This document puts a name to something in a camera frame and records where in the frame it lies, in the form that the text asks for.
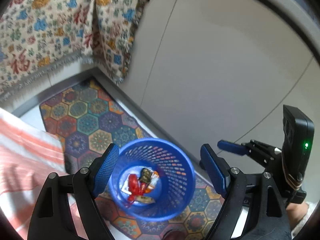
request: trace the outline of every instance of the pink and white striped cloth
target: pink and white striped cloth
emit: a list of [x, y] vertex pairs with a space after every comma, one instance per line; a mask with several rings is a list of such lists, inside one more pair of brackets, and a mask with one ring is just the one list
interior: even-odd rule
[[[50, 172], [66, 175], [58, 138], [0, 108], [0, 207], [23, 239]], [[88, 239], [74, 198], [69, 203], [78, 235]]]

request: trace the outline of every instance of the hexagon pattern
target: hexagon pattern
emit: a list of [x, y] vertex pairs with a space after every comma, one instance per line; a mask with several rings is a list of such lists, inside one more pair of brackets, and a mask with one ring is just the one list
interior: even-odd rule
[[[40, 105], [47, 132], [58, 136], [65, 150], [70, 174], [88, 167], [110, 143], [119, 147], [137, 138], [151, 137], [94, 79], [69, 88]], [[112, 201], [108, 187], [96, 198], [102, 217], [130, 239], [160, 240], [172, 229], [187, 240], [200, 240], [213, 225], [223, 199], [213, 187], [196, 176], [196, 189], [185, 210], [169, 221], [136, 220]]]

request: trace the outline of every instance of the textured blue pad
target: textured blue pad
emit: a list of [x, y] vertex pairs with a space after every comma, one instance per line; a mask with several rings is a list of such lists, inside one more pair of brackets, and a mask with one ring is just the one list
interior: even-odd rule
[[97, 197], [99, 194], [104, 192], [107, 183], [110, 179], [110, 176], [113, 172], [113, 169], [116, 166], [116, 163], [119, 158], [119, 147], [115, 144], [109, 151], [108, 156], [101, 165], [97, 175], [94, 180], [94, 188], [92, 190], [92, 195]]
[[214, 189], [218, 194], [225, 198], [227, 195], [227, 188], [230, 184], [230, 175], [227, 169], [221, 164], [217, 163], [219, 162], [219, 157], [208, 144], [202, 145], [200, 150], [200, 158], [205, 170], [209, 175]]
[[240, 144], [228, 142], [228, 141], [218, 141], [217, 146], [219, 149], [224, 150], [226, 152], [231, 152], [240, 156], [246, 155], [249, 153], [248, 149], [245, 146]]

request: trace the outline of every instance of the blue gripper pad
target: blue gripper pad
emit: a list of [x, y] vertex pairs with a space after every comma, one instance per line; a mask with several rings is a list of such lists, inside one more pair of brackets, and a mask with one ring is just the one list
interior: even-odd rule
[[214, 189], [225, 198], [230, 184], [230, 174], [220, 160], [221, 158], [215, 154], [209, 144], [202, 145], [200, 158]]
[[113, 169], [119, 158], [119, 147], [111, 143], [101, 157], [96, 158], [90, 165], [88, 187], [93, 197], [104, 192]]
[[249, 150], [240, 144], [220, 140], [217, 144], [218, 148], [226, 152], [231, 152], [240, 156], [246, 155], [249, 153]]

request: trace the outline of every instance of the patterned tablecloth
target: patterned tablecloth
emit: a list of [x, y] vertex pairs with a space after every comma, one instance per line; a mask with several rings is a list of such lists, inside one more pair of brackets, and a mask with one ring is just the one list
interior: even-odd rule
[[147, 0], [11, 0], [0, 19], [0, 102], [79, 58], [120, 83]]
[[[47, 132], [62, 142], [69, 173], [88, 167], [112, 142], [121, 147], [137, 138], [151, 137], [94, 79], [55, 95], [42, 103], [40, 110]], [[184, 232], [186, 240], [200, 240], [213, 225], [221, 202], [221, 196], [198, 175], [189, 205], [169, 221], [147, 222], [127, 215], [108, 190], [96, 199], [106, 221], [138, 240], [160, 240], [170, 229]]]

